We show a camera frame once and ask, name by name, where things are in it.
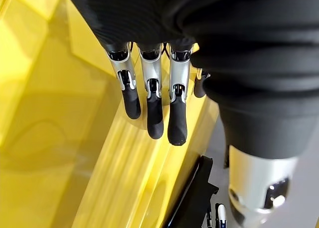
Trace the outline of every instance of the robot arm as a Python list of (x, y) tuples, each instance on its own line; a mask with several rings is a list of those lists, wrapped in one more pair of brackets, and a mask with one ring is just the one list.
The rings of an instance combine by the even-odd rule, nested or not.
[(229, 146), (233, 214), (264, 222), (317, 122), (319, 0), (72, 1), (103, 47), (195, 38), (190, 60), (210, 74)]

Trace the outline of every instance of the silver metal joint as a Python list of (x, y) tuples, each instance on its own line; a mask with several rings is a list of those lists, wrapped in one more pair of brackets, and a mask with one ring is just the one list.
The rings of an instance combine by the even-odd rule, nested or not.
[(229, 148), (228, 196), (242, 227), (259, 227), (287, 197), (298, 158), (265, 159)]
[(133, 66), (130, 50), (127, 49), (127, 52), (128, 52), (127, 57), (121, 61), (115, 61), (108, 55), (108, 53), (106, 53), (106, 54), (111, 61), (116, 78), (121, 83), (121, 89), (125, 90), (125, 85), (123, 83), (121, 72), (126, 70), (128, 72), (128, 76), (129, 76), (130, 88), (132, 90), (134, 90), (136, 88), (136, 78), (135, 78), (134, 66)]
[(142, 63), (142, 71), (143, 71), (143, 78), (144, 78), (144, 86), (147, 92), (149, 92), (149, 80), (156, 79), (159, 84), (159, 94), (161, 91), (161, 53), (156, 59), (147, 60), (143, 58), (142, 52), (139, 49), (140, 58)]
[[(156, 80), (156, 97), (161, 98), (161, 92), (159, 88), (160, 88), (159, 81)], [(147, 81), (146, 91), (148, 92), (148, 98), (150, 98), (152, 93), (150, 80)]]
[(188, 90), (188, 79), (189, 79), (190, 60), (186, 61), (175, 61), (172, 56), (170, 57), (170, 68), (169, 68), (169, 97), (170, 102), (175, 100), (175, 85), (183, 85), (185, 90), (183, 91), (182, 100), (186, 101), (187, 90)]

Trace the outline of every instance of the yellow plastic panel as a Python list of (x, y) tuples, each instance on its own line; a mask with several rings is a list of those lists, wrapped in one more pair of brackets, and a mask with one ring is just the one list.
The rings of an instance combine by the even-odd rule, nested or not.
[(48, 21), (10, 0), (1, 17), (0, 227), (72, 226), (121, 100), (71, 52), (65, 5)]
[(0, 227), (159, 228), (215, 125), (217, 106), (192, 94), (188, 139), (146, 131), (146, 92), (134, 47), (142, 115), (130, 120), (110, 62), (69, 0), (0, 0)]

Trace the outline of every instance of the black object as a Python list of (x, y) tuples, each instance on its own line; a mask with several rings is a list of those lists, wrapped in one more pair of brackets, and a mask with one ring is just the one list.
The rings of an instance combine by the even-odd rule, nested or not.
[(210, 198), (217, 194), (218, 187), (208, 183), (213, 165), (211, 158), (202, 156), (196, 164), (188, 183), (175, 205), (173, 212), (163, 227), (199, 228), (201, 227)]
[(183, 102), (181, 89), (175, 90), (176, 99), (170, 104), (167, 136), (174, 146), (181, 146), (187, 139), (186, 103)]
[(197, 76), (195, 78), (194, 84), (194, 95), (195, 97), (201, 98), (206, 95), (206, 92), (203, 88), (204, 81), (207, 79), (208, 73), (202, 72), (201, 78), (198, 79)]
[(119, 72), (119, 75), (122, 77), (125, 89), (122, 90), (124, 106), (126, 114), (131, 119), (138, 119), (141, 115), (141, 106), (138, 96), (137, 88), (132, 89), (130, 87), (130, 82), (128, 79), (128, 71), (123, 70)]
[(150, 79), (151, 96), (147, 99), (148, 106), (148, 133), (153, 139), (159, 139), (163, 135), (164, 122), (161, 107), (161, 98), (156, 95), (156, 80)]

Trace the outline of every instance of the black rubber finger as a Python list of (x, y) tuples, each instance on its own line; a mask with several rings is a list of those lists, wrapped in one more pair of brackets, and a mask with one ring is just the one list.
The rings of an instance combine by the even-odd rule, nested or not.
[(153, 139), (159, 139), (164, 132), (163, 111), (161, 107), (161, 98), (155, 93), (147, 99), (148, 105), (148, 133)]
[(137, 89), (131, 89), (129, 85), (122, 91), (126, 114), (131, 119), (138, 119), (141, 115), (141, 106)]
[(201, 79), (195, 78), (195, 85), (194, 85), (194, 95), (195, 97), (201, 98), (206, 95), (206, 92), (203, 88), (205, 78), (202, 76)]
[(170, 104), (167, 136), (174, 146), (181, 146), (187, 139), (186, 104), (180, 96)]

